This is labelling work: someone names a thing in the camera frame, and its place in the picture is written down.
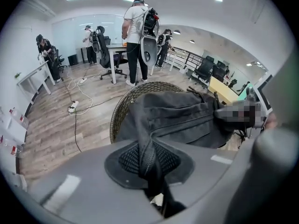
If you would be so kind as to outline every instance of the table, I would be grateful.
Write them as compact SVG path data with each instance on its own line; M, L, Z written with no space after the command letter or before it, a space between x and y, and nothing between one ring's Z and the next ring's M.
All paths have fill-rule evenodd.
M215 77L211 77L208 89L212 93L216 91L219 98L222 99L226 104L231 104L239 98L239 96L233 90L231 90L221 81L217 80Z
M182 53L182 52L176 52L176 51L169 50L168 53L169 53L169 56L168 56L167 64L169 62L170 54L174 55L174 58L172 60L171 67L170 67L169 71L172 71L172 68L173 68L173 65L174 65L174 61L176 60L177 56L185 57L184 62L186 61L186 58L188 57L187 54Z
M55 85L55 81L51 75L51 72L48 68L48 65L47 65L47 62L48 61L45 61L44 63L42 63L39 67L37 67L35 70L33 70L32 72L30 72L28 75L26 75L25 77L23 77L20 81L18 81L17 83L17 86L20 88L21 92L23 93L23 95L25 96L25 98L33 105L33 101L30 97L27 96L23 86L22 86L22 82L24 82L25 80L28 80L28 83L29 85L31 86L31 88L37 93L39 94L38 92L38 89L34 86L33 82L31 81L31 77L36 74L36 73L40 73L42 68L45 67L46 68L46 72L48 73L49 77L50 77L50 80L52 82L53 85ZM47 84L45 83L44 79L42 81L42 84L43 86L45 87L47 93L50 95L51 92L49 90L49 88L47 87Z
M110 55L112 81L113 81L113 84L116 84L115 71L114 71L113 52L116 52L116 51L127 51L127 48L123 47L122 43L120 43L120 44L110 44L110 45L107 45L107 48L108 48L109 55Z

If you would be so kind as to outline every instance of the wooden floor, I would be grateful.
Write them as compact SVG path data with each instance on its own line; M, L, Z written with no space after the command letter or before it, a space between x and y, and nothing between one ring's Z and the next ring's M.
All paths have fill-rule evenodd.
M165 66L164 69L155 69L153 76L149 76L148 80L166 81L184 90L191 85L198 91L207 92L199 84L194 85L194 81L189 81L187 76L179 73L177 69L169 72L169 66ZM65 69L62 74L64 83L61 81L53 86L47 81L52 94L48 95L42 88L37 95L28 114L29 127L20 162L21 173L28 185L79 153L74 135L75 116L70 116L67 112L67 107L71 105L66 89L71 79L67 77L67 73L70 77L80 78L88 68L87 64L78 64ZM129 74L127 64L123 65L122 69L124 73ZM126 85L124 76L116 75L117 84L113 85L110 76L103 77L103 80L94 77L99 73L103 74L105 70L100 65L92 65L86 74L87 82L80 87L83 93L93 99L93 105L123 95L131 88ZM70 94L72 100L79 101L77 110L91 105L91 100L77 87L71 90ZM120 98L114 98L91 108L86 114L77 115L76 139L82 151L110 144L110 119L119 100ZM238 150L239 143L238 136L233 135L222 149Z

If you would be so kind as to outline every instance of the black trash can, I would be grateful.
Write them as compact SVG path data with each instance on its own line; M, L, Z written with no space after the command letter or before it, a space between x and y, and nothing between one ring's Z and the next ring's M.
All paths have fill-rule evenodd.
M78 64L77 55L68 56L68 59L69 59L70 66Z

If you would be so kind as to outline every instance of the red label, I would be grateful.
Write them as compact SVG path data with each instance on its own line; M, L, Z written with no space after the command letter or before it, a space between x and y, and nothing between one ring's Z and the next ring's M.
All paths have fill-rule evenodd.
M14 155L15 149L16 149L16 147L13 146L13 150L11 151L11 154L12 154L12 155Z

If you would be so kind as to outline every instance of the glass wall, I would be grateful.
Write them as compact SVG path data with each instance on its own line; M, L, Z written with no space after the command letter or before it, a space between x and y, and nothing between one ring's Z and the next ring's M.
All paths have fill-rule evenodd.
M78 61L82 61L81 48L84 48L85 26L90 25L92 30L97 26L105 28L105 36L109 36L111 43L121 43L121 26L123 17L119 15L87 15L70 18L52 24L53 41L51 43L59 50L68 64L68 56L77 54Z

